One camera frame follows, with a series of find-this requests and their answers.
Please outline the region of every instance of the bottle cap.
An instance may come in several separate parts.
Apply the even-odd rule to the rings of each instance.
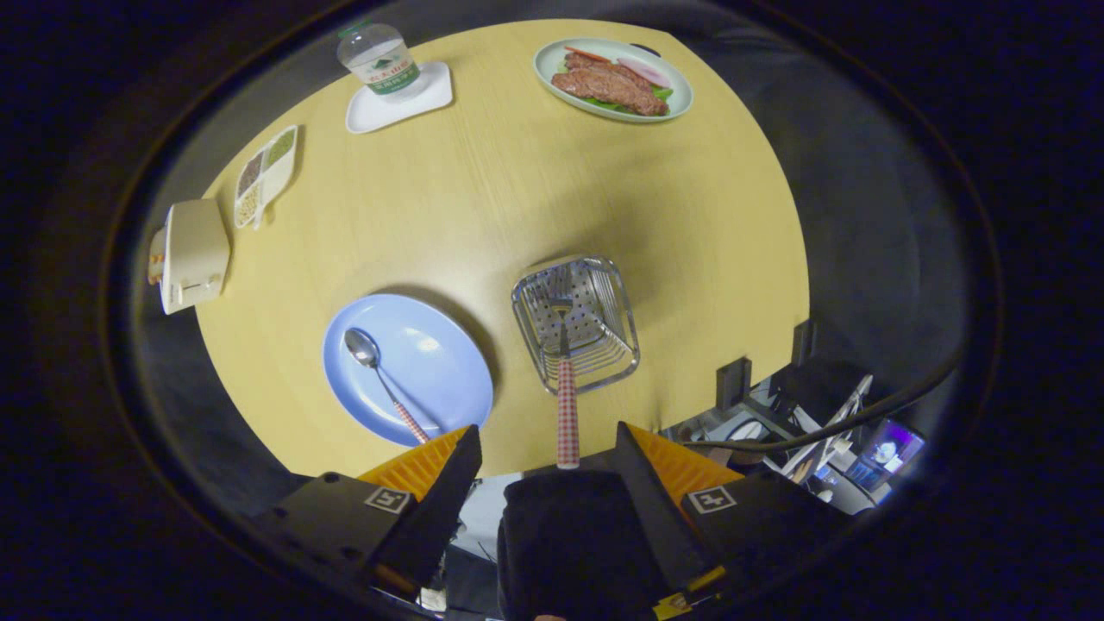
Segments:
[[[361,28],[363,28],[363,27],[365,27],[365,25],[368,25],[370,23],[372,23],[372,20],[368,20],[368,19],[361,20],[361,21],[359,21],[359,22],[357,22],[357,23],[354,23],[354,24],[346,28],[341,32],[339,32],[338,33],[338,39],[344,39],[347,34],[349,34],[351,32],[357,32],[358,29],[361,29]]]

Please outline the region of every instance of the bottle label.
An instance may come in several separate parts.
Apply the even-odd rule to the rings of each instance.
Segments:
[[[386,95],[405,88],[422,73],[405,44],[399,45],[379,59],[350,67],[349,71],[376,95]]]

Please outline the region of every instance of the white coaster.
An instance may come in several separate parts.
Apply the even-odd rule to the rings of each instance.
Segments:
[[[427,80],[425,91],[401,103],[388,103],[362,86],[349,101],[346,128],[353,134],[375,131],[404,118],[420,115],[453,101],[453,76],[445,63],[422,63],[418,81]]]

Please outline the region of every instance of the plate of meat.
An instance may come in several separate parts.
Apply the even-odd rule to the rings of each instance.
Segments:
[[[549,43],[533,56],[533,70],[550,93],[606,118],[660,123],[693,104],[693,90],[679,70],[650,51],[617,41]]]

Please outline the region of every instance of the red checkered handle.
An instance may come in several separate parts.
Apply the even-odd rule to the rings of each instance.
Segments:
[[[406,411],[406,408],[403,408],[403,404],[399,401],[392,402],[395,404],[395,410],[399,411],[399,415],[403,419],[403,422],[406,423],[406,427],[411,428],[411,431],[414,432],[414,438],[417,438],[417,441],[422,444],[428,442],[429,436],[425,434],[425,430],[422,429],[422,425],[420,425],[416,420],[414,420],[414,417]]]
[[[575,413],[575,368],[571,358],[560,360],[560,419],[555,464],[561,470],[578,467],[578,417]]]

